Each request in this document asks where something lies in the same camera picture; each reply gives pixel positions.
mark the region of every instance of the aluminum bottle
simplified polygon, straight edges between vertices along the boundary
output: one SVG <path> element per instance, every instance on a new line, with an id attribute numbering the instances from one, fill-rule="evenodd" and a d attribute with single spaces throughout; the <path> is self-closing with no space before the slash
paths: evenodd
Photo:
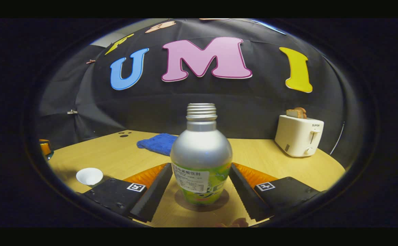
<path id="1" fill-rule="evenodd" d="M 173 143 L 170 157 L 185 199 L 209 205 L 219 199 L 232 161 L 228 139 L 217 130 L 214 103 L 190 103 L 187 129 Z"/>

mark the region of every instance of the wooden table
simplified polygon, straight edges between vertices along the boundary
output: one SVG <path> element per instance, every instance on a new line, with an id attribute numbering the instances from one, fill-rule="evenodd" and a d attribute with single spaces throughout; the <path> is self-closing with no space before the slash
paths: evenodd
<path id="1" fill-rule="evenodd" d="M 105 176 L 125 179 L 163 163 L 170 157 L 136 146 L 139 140 L 149 139 L 158 133 L 125 130 L 75 145 L 55 150 L 49 164 L 72 190 L 84 193 L 91 188 L 76 179 L 77 171 L 94 167 Z M 325 152 L 317 149 L 311 157 L 293 158 L 285 154 L 270 139 L 229 139 L 233 149 L 233 162 L 254 168 L 276 178 L 291 176 L 312 188 L 322 191 L 330 188 L 344 174 L 344 168 Z M 249 226 L 258 224 L 249 218 L 230 178 L 224 189 L 229 201 L 221 208 L 209 212 L 195 212 L 180 206 L 174 199 L 179 190 L 172 176 L 152 222 L 153 227 L 213 227 L 216 223 L 231 224 L 245 217 Z"/>

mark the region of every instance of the white cup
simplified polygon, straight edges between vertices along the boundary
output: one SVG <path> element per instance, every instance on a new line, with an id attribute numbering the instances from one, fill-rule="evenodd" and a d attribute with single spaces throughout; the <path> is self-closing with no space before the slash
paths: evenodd
<path id="1" fill-rule="evenodd" d="M 103 178 L 103 172 L 97 168 L 84 168 L 77 172 L 76 179 L 84 185 L 95 185 Z"/>

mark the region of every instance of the pink letter m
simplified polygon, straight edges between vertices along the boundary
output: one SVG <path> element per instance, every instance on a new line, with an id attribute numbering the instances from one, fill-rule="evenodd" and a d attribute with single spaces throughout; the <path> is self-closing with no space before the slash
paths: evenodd
<path id="1" fill-rule="evenodd" d="M 206 70 L 216 57 L 216 68 L 211 71 L 218 78 L 245 79 L 252 77 L 252 71 L 246 68 L 240 44 L 242 39 L 219 37 L 213 39 L 201 50 L 188 40 L 180 40 L 163 46 L 168 50 L 167 72 L 162 76 L 165 82 L 183 80 L 188 72 L 182 70 L 182 60 L 197 77 L 205 75 Z"/>

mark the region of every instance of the toaster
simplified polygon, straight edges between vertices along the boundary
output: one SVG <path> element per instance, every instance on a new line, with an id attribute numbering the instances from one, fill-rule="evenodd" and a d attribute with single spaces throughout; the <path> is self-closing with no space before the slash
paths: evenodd
<path id="1" fill-rule="evenodd" d="M 324 122 L 280 115 L 275 142 L 290 156 L 312 156 L 319 146 Z"/>

